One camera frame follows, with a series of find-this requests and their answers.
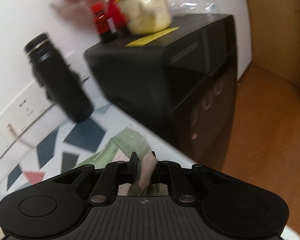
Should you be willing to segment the green pink patterned garment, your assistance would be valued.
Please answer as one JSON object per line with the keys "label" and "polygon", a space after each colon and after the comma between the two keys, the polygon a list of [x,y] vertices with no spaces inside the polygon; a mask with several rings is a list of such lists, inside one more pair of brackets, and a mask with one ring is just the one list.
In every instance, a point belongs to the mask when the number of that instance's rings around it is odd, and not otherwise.
{"label": "green pink patterned garment", "polygon": [[132,126],[123,129],[109,140],[104,149],[77,166],[93,164],[95,168],[104,168],[108,163],[122,161],[132,166],[131,179],[119,186],[119,196],[168,195],[167,185],[151,182],[158,160],[143,135]]}

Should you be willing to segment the geometric patterned table mat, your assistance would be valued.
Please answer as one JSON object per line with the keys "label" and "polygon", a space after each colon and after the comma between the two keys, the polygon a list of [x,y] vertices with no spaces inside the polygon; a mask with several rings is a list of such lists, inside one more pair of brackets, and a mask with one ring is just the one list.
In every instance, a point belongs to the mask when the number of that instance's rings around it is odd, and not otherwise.
{"label": "geometric patterned table mat", "polygon": [[111,138],[125,128],[140,133],[158,160],[175,161],[186,168],[194,163],[110,103],[101,103],[81,124],[74,124],[58,107],[53,107],[0,159],[0,201],[14,191],[96,158]]}

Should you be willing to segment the black cabinet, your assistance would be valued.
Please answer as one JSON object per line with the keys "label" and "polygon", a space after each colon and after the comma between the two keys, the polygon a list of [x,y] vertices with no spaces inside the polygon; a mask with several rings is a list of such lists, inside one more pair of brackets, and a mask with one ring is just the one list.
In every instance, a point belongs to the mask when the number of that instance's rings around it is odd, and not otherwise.
{"label": "black cabinet", "polygon": [[197,163],[221,170],[237,87],[235,19],[175,17],[151,40],[126,36],[84,52],[104,96]]}

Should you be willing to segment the black water bottle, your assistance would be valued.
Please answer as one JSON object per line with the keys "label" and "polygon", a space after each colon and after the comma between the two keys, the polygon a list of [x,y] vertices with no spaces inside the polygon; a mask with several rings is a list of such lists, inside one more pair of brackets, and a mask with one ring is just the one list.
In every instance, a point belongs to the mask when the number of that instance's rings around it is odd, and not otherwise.
{"label": "black water bottle", "polygon": [[24,51],[34,76],[46,89],[48,98],[61,107],[73,122],[87,120],[93,113],[93,104],[81,88],[78,75],[70,70],[47,33],[32,39]]}

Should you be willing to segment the yellow sticker label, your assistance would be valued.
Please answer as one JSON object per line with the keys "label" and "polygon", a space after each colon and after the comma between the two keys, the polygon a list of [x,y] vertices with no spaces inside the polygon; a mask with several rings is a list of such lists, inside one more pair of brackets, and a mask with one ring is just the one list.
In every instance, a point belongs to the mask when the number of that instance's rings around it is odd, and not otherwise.
{"label": "yellow sticker label", "polygon": [[178,30],[179,27],[171,27],[171,28],[167,28],[167,29],[164,29],[162,31],[159,31],[157,33],[154,33],[154,34],[151,34],[151,35],[147,35],[147,36],[144,36],[142,38],[139,38],[135,41],[132,41],[130,43],[128,43],[127,45],[125,45],[125,47],[142,47],[142,46],[145,46],[146,44],[149,44],[171,32],[174,32],[176,30]]}

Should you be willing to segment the red bottle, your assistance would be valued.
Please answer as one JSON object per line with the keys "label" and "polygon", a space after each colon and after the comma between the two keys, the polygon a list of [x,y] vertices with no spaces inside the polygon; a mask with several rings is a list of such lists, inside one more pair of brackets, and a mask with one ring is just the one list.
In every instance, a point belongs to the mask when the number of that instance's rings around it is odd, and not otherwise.
{"label": "red bottle", "polygon": [[102,43],[109,43],[118,38],[117,32],[112,32],[108,23],[109,17],[104,12],[104,7],[101,3],[96,3],[91,6],[91,12],[94,15],[94,23],[96,30],[101,38]]}

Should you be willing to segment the cream yellow-rimmed tub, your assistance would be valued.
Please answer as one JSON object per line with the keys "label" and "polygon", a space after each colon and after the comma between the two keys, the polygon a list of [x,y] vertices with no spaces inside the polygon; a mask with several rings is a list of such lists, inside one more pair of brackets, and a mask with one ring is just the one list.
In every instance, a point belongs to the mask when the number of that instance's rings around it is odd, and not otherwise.
{"label": "cream yellow-rimmed tub", "polygon": [[134,36],[157,33],[172,23],[168,0],[116,0],[115,3]]}

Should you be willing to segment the clear plastic bag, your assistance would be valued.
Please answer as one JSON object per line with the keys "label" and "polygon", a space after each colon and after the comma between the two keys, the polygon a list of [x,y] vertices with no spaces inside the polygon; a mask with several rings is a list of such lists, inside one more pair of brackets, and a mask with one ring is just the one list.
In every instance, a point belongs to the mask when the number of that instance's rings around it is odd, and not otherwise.
{"label": "clear plastic bag", "polygon": [[171,3],[169,11],[172,16],[221,13],[217,0],[176,0]]}

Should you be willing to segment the wooden door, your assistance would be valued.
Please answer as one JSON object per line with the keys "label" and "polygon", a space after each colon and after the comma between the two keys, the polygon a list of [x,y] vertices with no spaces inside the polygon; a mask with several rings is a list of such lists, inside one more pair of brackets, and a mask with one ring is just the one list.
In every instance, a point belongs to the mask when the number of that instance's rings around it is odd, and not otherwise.
{"label": "wooden door", "polygon": [[247,0],[252,62],[300,87],[300,0]]}

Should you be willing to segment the white wall socket panel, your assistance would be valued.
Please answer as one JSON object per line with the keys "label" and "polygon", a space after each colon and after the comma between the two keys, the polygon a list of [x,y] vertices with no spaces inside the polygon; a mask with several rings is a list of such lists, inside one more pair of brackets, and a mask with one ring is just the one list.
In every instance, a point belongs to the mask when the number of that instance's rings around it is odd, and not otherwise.
{"label": "white wall socket panel", "polygon": [[22,90],[14,88],[10,81],[0,83],[0,159],[53,105],[36,80],[23,85]]}

